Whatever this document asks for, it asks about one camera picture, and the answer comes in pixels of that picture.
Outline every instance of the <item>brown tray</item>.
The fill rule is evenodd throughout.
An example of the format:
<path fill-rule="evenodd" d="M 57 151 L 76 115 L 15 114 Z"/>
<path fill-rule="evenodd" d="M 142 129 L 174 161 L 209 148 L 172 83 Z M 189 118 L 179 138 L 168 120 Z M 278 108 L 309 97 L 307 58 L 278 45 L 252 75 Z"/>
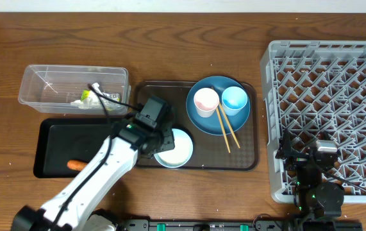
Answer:
<path fill-rule="evenodd" d="M 157 96 L 170 103 L 177 111 L 176 127 L 184 127 L 193 137 L 194 152 L 191 159 L 178 169 L 235 170 L 249 171 L 258 164 L 258 127 L 256 117 L 256 93 L 248 83 L 241 83 L 251 102 L 251 113 L 245 125 L 235 132 L 241 145 L 238 149 L 232 135 L 228 135 L 231 153 L 228 153 L 223 136 L 202 132 L 188 118 L 185 101 L 193 81 L 143 81 L 135 90 L 134 100 L 146 103 L 151 96 Z M 137 167 L 164 168 L 155 158 L 140 159 Z"/>

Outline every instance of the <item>carrot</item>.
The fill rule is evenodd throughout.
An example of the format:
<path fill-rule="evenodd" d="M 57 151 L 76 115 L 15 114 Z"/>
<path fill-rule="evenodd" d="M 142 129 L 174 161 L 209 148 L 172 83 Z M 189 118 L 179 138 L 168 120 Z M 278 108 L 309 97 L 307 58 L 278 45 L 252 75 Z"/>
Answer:
<path fill-rule="evenodd" d="M 87 163 L 78 160 L 69 160 L 67 167 L 71 170 L 81 171 L 86 167 Z"/>

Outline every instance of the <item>black tray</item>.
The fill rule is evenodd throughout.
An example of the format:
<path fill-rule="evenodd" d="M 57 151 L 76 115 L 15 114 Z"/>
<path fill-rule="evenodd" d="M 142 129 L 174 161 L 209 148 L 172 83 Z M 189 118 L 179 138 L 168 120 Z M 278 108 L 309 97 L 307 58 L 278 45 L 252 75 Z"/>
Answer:
<path fill-rule="evenodd" d="M 193 81 L 143 81 L 135 90 L 135 103 L 145 103 L 151 96 L 164 99 L 177 111 L 177 125 L 186 128 L 194 140 L 191 159 L 178 169 L 248 171 L 258 164 L 258 127 L 256 117 L 256 93 L 248 83 L 241 83 L 251 102 L 251 113 L 245 125 L 235 132 L 241 145 L 238 149 L 232 135 L 228 135 L 231 153 L 228 153 L 223 136 L 202 132 L 188 118 L 185 101 Z M 163 168 L 155 158 L 140 159 L 138 167 Z"/>
<path fill-rule="evenodd" d="M 45 119 L 40 125 L 33 174 L 37 178 L 75 177 L 69 160 L 90 162 L 109 134 L 107 120 Z"/>

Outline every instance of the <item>pair of chopsticks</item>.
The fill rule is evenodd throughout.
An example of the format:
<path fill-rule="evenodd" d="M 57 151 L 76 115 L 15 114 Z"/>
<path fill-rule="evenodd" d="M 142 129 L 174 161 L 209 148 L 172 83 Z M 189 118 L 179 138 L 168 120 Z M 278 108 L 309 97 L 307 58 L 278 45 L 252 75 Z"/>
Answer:
<path fill-rule="evenodd" d="M 226 120 L 226 123 L 228 125 L 228 128 L 229 128 L 229 131 L 231 132 L 231 134 L 233 134 L 233 138 L 238 146 L 238 148 L 240 148 L 240 144 L 238 143 L 238 140 L 237 140 L 237 137 L 235 136 L 235 133 L 233 131 L 233 128 L 231 127 L 231 124 L 229 123 L 228 121 L 228 118 L 227 118 L 227 115 L 226 115 L 226 112 L 224 111 L 224 109 L 222 108 L 221 106 L 221 103 L 219 102 L 219 108 L 221 110 L 221 113 L 222 115 L 224 116 L 224 119 Z M 228 149 L 228 153 L 231 153 L 231 150 L 229 149 L 229 145 L 228 145 L 228 140 L 227 140 L 227 135 L 226 135 L 226 130 L 224 129 L 224 125 L 222 123 L 222 119 L 221 119 L 221 115 L 220 115 L 220 111 L 219 109 L 217 108 L 216 109 L 217 111 L 217 115 L 219 117 L 219 121 L 220 121 L 220 126 L 221 126 L 221 130 L 222 130 L 222 134 L 224 135 L 224 140 L 226 141 L 226 145 L 227 145 L 227 149 Z"/>

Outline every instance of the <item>white wall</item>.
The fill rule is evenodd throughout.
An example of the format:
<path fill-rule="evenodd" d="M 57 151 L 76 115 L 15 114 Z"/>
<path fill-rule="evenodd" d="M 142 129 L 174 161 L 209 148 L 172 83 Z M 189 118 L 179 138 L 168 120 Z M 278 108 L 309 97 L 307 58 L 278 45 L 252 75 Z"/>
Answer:
<path fill-rule="evenodd" d="M 0 12 L 366 13 L 366 0 L 0 0 Z"/>

